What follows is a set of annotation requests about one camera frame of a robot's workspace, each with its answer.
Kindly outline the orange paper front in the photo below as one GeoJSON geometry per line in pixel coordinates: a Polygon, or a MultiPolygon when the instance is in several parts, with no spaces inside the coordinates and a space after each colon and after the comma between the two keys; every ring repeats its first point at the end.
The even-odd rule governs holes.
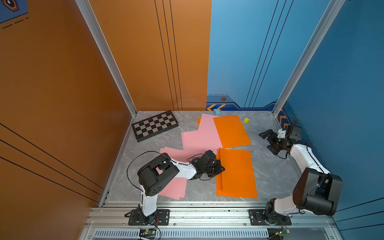
{"type": "Polygon", "coordinates": [[[251,152],[247,150],[220,150],[224,197],[258,197],[251,152]]]}

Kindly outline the pink paper underneath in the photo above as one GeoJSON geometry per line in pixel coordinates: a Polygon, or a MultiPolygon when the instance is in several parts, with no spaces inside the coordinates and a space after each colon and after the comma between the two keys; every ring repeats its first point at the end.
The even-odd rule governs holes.
{"type": "Polygon", "coordinates": [[[223,149],[224,147],[214,122],[215,118],[219,117],[203,114],[198,130],[183,132],[183,149],[194,151],[195,153],[204,153],[211,150],[214,154],[217,153],[218,149],[223,149]]]}

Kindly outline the orange curved paper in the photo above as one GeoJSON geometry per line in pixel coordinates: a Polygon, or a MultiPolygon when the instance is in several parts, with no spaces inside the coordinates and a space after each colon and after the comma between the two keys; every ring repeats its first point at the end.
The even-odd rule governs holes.
{"type": "Polygon", "coordinates": [[[238,115],[217,117],[214,123],[224,149],[252,144],[238,115]]]}

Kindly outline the large curved pink paper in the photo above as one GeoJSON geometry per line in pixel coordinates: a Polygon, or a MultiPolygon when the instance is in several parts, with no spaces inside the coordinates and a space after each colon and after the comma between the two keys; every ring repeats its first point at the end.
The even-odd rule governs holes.
{"type": "Polygon", "coordinates": [[[187,179],[174,178],[171,182],[159,193],[159,196],[168,197],[175,200],[184,198],[186,194],[187,179]]]}

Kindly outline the large orange paper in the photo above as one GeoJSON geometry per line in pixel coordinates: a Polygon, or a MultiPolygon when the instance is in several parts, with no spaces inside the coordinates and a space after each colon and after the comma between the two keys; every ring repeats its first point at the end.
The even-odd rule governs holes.
{"type": "MultiPolygon", "coordinates": [[[[217,160],[221,159],[220,150],[221,149],[217,149],[217,154],[216,154],[217,160]]],[[[216,176],[216,193],[217,193],[217,196],[224,196],[223,182],[222,182],[222,175],[221,174],[216,176]]]]}

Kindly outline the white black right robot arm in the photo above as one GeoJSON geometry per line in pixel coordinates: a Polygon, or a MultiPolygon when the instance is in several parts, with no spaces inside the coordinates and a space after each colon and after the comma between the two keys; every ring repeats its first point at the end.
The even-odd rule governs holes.
{"type": "Polygon", "coordinates": [[[266,130],[259,134],[269,142],[268,150],[275,156],[286,151],[301,172],[291,196],[267,202],[261,217],[269,225],[290,225],[294,214],[311,212],[331,217],[337,211],[343,180],[320,163],[310,142],[303,139],[301,133],[301,127],[289,125],[276,133],[266,130]]]}

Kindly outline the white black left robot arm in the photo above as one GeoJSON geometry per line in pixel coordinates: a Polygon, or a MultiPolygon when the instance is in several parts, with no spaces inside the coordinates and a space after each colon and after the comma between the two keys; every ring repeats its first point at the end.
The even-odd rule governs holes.
{"type": "Polygon", "coordinates": [[[181,162],[172,159],[167,153],[160,153],[156,158],[138,170],[141,202],[131,217],[134,225],[168,225],[169,210],[158,210],[159,193],[173,179],[202,180],[206,175],[208,180],[225,171],[221,161],[211,150],[197,154],[181,162]]]}

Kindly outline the small blue toy box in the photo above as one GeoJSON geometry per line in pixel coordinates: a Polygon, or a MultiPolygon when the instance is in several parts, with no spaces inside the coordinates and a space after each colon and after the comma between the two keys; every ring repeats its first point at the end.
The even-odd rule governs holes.
{"type": "Polygon", "coordinates": [[[222,115],[221,109],[219,109],[219,108],[214,109],[214,114],[215,114],[215,116],[220,117],[222,115]]]}

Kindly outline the black grey chessboard case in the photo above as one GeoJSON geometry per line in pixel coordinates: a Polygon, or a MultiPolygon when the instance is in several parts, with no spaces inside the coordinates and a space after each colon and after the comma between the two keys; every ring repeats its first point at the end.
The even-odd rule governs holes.
{"type": "Polygon", "coordinates": [[[142,142],[178,126],[179,123],[172,111],[166,111],[132,124],[135,138],[138,142],[142,142]]]}

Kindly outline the green circuit board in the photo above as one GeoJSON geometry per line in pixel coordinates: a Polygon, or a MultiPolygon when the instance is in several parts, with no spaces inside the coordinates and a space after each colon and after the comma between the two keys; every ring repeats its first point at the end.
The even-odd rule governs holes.
{"type": "Polygon", "coordinates": [[[267,240],[283,240],[286,235],[291,233],[290,229],[269,229],[267,240]]]}
{"type": "Polygon", "coordinates": [[[157,237],[156,229],[140,229],[138,238],[139,240],[154,240],[157,237]]]}

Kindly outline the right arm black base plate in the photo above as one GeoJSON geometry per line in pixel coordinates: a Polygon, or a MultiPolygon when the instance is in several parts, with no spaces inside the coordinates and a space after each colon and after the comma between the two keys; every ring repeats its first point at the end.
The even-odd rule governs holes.
{"type": "Polygon", "coordinates": [[[261,209],[250,209],[249,217],[252,226],[291,226],[291,218],[285,217],[274,211],[265,213],[265,210],[261,209]]]}

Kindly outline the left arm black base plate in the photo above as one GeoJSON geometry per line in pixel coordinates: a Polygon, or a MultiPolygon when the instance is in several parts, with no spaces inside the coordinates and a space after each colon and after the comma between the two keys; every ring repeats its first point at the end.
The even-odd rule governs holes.
{"type": "Polygon", "coordinates": [[[125,214],[129,218],[129,226],[168,226],[170,219],[170,210],[156,210],[148,217],[144,216],[140,208],[136,208],[125,214]]]}

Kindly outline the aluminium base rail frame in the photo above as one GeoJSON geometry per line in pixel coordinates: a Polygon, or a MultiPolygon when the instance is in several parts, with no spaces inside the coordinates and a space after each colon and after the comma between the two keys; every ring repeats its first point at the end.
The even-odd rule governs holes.
{"type": "MultiPolygon", "coordinates": [[[[107,202],[103,207],[93,208],[80,235],[81,240],[138,240],[138,239],[95,239],[96,229],[145,229],[145,226],[129,226],[125,214],[138,207],[137,202],[107,202]]],[[[290,229],[283,240],[341,240],[342,234],[333,218],[314,214],[296,215],[291,226],[252,226],[250,209],[264,210],[264,203],[255,202],[161,202],[159,210],[170,210],[168,226],[148,226],[160,233],[162,229],[290,229]]],[[[175,238],[160,240],[266,240],[267,238],[175,238]]]]}

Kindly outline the right aluminium corner post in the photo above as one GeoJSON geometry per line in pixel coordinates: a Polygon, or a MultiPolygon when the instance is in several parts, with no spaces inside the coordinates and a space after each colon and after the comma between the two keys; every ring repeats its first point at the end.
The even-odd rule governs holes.
{"type": "Polygon", "coordinates": [[[345,0],[332,0],[329,2],[326,10],[324,11],[319,23],[317,24],[308,44],[306,45],[297,65],[295,66],[289,80],[287,81],[281,95],[278,98],[277,103],[275,104],[272,115],[277,117],[279,112],[282,110],[284,104],[291,95],[293,89],[298,83],[300,77],[304,73],[306,67],[311,61],[313,55],[318,49],[320,43],[327,34],[329,28],[334,22],[336,16],[344,5],[345,0]]]}

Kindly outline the left aluminium corner post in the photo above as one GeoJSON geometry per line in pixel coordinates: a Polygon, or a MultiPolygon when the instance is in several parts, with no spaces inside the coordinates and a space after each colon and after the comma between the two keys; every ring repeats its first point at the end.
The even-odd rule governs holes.
{"type": "Polygon", "coordinates": [[[121,71],[117,65],[117,62],[113,56],[113,53],[108,45],[106,37],[102,31],[102,28],[97,20],[97,17],[93,11],[90,1],[86,0],[75,0],[79,10],[99,48],[100,53],[133,117],[137,116],[137,109],[134,101],[129,93],[127,85],[121,74],[121,71]]]}

